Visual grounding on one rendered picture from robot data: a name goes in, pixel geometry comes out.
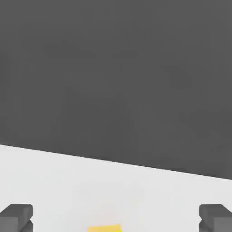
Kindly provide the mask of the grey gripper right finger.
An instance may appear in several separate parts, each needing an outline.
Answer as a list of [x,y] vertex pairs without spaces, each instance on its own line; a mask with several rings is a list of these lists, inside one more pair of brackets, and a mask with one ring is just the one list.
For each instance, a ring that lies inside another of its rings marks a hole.
[[199,216],[199,232],[232,232],[232,212],[222,204],[201,204]]

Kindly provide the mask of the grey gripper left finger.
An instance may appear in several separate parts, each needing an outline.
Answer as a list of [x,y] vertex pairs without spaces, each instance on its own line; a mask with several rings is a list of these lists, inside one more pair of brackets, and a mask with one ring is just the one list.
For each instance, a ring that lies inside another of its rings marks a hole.
[[33,206],[10,204],[0,212],[0,232],[33,232]]

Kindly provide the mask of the small yellow cube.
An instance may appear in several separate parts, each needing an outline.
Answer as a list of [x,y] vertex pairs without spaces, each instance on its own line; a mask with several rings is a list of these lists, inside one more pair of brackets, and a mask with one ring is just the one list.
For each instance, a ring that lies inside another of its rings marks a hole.
[[88,227],[87,232],[122,232],[120,224],[91,226]]

